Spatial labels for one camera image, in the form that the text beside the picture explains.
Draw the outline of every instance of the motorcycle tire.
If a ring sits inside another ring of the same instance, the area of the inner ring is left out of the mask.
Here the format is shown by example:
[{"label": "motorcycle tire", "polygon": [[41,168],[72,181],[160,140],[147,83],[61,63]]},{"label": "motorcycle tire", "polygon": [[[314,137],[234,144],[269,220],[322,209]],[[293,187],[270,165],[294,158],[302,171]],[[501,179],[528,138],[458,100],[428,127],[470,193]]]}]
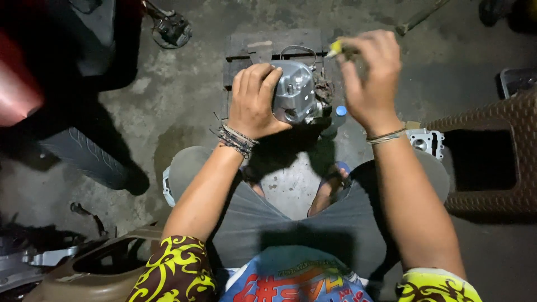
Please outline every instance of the motorcycle tire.
[{"label": "motorcycle tire", "polygon": [[87,177],[114,190],[126,188],[129,169],[74,127],[40,141],[43,148]]}]

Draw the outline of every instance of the patterned shirt sleeve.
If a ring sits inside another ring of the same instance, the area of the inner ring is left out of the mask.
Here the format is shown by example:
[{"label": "patterned shirt sleeve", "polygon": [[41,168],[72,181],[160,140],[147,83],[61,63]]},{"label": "patterned shirt sleeve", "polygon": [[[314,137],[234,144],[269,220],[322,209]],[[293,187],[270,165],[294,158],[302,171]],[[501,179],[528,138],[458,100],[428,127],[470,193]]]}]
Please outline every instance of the patterned shirt sleeve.
[{"label": "patterned shirt sleeve", "polygon": [[204,243],[172,236],[151,256],[127,301],[209,301],[215,289]]},{"label": "patterned shirt sleeve", "polygon": [[482,302],[473,286],[443,269],[407,271],[397,285],[399,302]]}]

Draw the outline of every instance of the metal clamp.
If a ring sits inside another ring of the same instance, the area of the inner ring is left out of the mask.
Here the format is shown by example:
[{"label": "metal clamp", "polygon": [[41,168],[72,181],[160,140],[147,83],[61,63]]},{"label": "metal clamp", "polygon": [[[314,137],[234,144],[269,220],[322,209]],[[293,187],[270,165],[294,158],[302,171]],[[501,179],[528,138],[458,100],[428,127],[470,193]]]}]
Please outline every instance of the metal clamp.
[{"label": "metal clamp", "polygon": [[290,50],[293,50],[293,49],[296,49],[296,50],[299,50],[299,51],[305,51],[305,52],[309,52],[309,53],[312,53],[313,56],[315,56],[315,60],[313,61],[313,64],[311,64],[309,67],[309,69],[311,71],[315,71],[316,67],[315,67],[315,63],[317,63],[317,53],[315,52],[315,50],[311,49],[311,48],[308,48],[306,46],[300,46],[300,45],[289,45],[287,46],[286,48],[282,49],[281,50],[281,53],[280,53],[280,60],[283,60],[284,59],[284,54],[285,52],[287,51],[290,51]]}]

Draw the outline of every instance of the left hand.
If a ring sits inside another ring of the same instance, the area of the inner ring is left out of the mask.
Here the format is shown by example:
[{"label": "left hand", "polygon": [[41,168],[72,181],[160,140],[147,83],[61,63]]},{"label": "left hand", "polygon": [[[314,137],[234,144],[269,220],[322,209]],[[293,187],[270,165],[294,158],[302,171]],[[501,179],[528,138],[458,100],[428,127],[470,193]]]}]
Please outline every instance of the left hand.
[{"label": "left hand", "polygon": [[274,88],[282,73],[281,67],[276,69],[269,63],[254,64],[239,71],[232,86],[228,120],[231,129],[255,140],[291,129],[290,124],[272,114]]}]

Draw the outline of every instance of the motorcycle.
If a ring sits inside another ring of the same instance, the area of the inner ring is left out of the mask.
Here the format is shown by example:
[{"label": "motorcycle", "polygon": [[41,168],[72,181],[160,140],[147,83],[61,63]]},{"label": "motorcycle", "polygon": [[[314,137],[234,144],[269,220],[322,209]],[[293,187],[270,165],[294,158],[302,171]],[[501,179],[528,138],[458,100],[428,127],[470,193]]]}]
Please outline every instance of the motorcycle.
[{"label": "motorcycle", "polygon": [[[0,147],[32,142],[40,157],[53,154],[108,188],[140,195],[149,180],[97,101],[136,74],[141,16],[125,3],[0,0]],[[130,13],[126,22],[118,8]],[[135,40],[129,63],[118,60],[127,49],[120,34]]]}]

